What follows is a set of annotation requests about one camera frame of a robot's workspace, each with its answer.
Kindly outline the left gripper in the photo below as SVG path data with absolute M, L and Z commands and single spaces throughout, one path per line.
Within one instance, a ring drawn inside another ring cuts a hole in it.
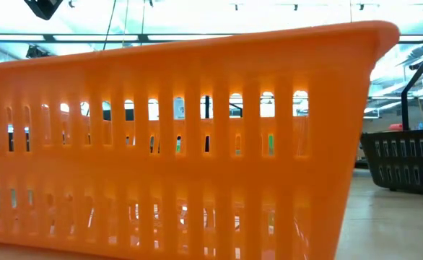
M 49 20 L 63 0 L 24 0 L 36 17 Z

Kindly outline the black ceiling beam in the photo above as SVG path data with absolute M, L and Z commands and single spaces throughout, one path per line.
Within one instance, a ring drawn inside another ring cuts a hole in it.
M 51 34 L 51 33 L 0 33 L 0 43 L 165 43 L 184 40 L 203 40 L 237 35 L 215 34 Z

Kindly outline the black plastic basket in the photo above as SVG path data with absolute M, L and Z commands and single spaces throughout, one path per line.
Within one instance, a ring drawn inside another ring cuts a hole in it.
M 375 185 L 423 194 L 423 129 L 363 133 L 360 143 Z

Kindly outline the orange plastic basket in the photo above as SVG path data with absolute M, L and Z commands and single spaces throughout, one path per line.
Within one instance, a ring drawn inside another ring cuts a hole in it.
M 0 63 L 0 243 L 333 260 L 399 36 L 364 21 Z

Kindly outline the black ceiling-mounted device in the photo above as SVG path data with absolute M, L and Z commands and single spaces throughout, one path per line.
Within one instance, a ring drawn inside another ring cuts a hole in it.
M 29 45 L 27 49 L 27 53 L 25 55 L 28 59 L 36 59 L 51 56 L 49 52 L 39 48 L 36 45 Z

